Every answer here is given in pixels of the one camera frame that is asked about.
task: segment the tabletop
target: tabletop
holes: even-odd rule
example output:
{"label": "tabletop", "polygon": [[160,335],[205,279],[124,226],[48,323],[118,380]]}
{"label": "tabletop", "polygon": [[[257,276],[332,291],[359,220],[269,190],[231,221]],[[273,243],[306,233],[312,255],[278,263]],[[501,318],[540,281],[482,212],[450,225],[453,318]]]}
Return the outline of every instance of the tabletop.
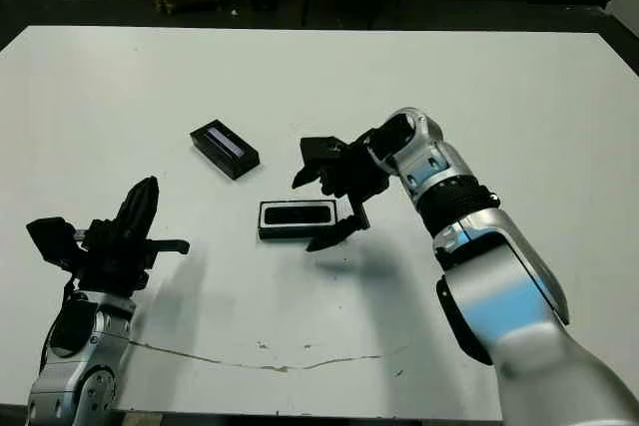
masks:
{"label": "tabletop", "polygon": [[[0,403],[26,402],[67,279],[24,225],[113,217],[155,175],[150,237],[192,247],[134,295],[120,409],[498,419],[398,182],[338,247],[257,237],[260,201],[321,198],[290,188],[300,137],[351,141],[406,106],[499,193],[563,285],[571,334],[639,394],[638,99],[596,34],[29,27],[0,52]],[[260,152],[235,182],[192,147],[213,119]]]}

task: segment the black cable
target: black cable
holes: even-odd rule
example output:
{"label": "black cable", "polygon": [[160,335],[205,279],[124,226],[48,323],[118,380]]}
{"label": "black cable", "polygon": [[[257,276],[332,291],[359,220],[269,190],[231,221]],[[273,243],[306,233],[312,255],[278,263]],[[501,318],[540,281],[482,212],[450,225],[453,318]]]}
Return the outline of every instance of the black cable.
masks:
{"label": "black cable", "polygon": [[69,300],[69,298],[71,297],[71,294],[76,288],[74,283],[75,279],[76,279],[75,274],[72,274],[71,278],[69,278],[69,281],[66,282],[62,290],[62,305],[60,306],[60,311],[58,311],[56,318],[53,320],[53,323],[51,323],[51,327],[49,328],[49,331],[47,331],[47,336],[45,337],[44,343],[42,344],[42,349],[40,350],[40,369],[38,371],[39,373],[42,372],[42,370],[44,369],[44,364],[47,362],[47,345],[49,344],[49,339],[51,339],[51,332],[53,331],[53,328],[55,328],[56,324],[58,323],[58,320],[60,319],[60,315],[62,314],[64,305]]}

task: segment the door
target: door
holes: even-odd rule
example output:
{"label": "door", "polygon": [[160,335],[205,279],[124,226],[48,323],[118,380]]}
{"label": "door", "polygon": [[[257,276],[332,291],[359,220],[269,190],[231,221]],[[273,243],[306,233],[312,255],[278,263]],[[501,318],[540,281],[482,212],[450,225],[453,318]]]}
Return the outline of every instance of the door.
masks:
{"label": "door", "polygon": [[639,0],[612,0],[609,12],[639,37]]}

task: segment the robotic hand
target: robotic hand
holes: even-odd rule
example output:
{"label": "robotic hand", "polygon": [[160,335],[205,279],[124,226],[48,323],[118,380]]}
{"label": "robotic hand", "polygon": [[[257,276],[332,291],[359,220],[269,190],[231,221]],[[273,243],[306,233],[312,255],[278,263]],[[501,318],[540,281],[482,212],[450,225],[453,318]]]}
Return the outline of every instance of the robotic hand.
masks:
{"label": "robotic hand", "polygon": [[159,251],[189,251],[180,239],[147,239],[158,196],[158,181],[149,177],[129,191],[113,220],[94,219],[87,230],[60,217],[27,225],[45,261],[71,273],[42,349],[27,425],[100,425],[106,419],[129,344],[136,308],[131,296],[147,285],[145,270]]}
{"label": "robotic hand", "polygon": [[350,145],[305,138],[301,147],[305,166],[293,187],[320,179],[324,194],[348,195],[353,209],[308,250],[368,228],[363,202],[399,177],[433,237],[444,271],[436,292],[459,346],[495,367],[505,424],[639,425],[633,394],[566,332],[555,276],[437,123],[402,109]]}

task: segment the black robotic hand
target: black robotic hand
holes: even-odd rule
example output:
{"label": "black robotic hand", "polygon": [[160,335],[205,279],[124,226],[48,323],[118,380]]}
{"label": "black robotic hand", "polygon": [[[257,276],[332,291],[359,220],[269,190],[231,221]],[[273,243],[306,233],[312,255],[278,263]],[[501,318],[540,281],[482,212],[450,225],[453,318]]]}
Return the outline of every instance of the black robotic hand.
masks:
{"label": "black robotic hand", "polygon": [[309,137],[300,140],[304,167],[293,180],[293,188],[319,179],[321,192],[341,198],[348,196],[352,215],[311,240],[307,251],[317,251],[344,241],[359,229],[369,227],[363,203],[388,188],[388,173],[372,159],[368,141],[370,130],[351,144],[335,137]]}
{"label": "black robotic hand", "polygon": [[182,239],[147,239],[158,196],[157,179],[148,177],[131,188],[114,219],[94,219],[86,230],[76,230],[59,216],[27,224],[45,261],[72,274],[65,297],[78,278],[82,289],[128,298],[147,285],[145,270],[153,266],[158,252],[189,251],[189,243]]}

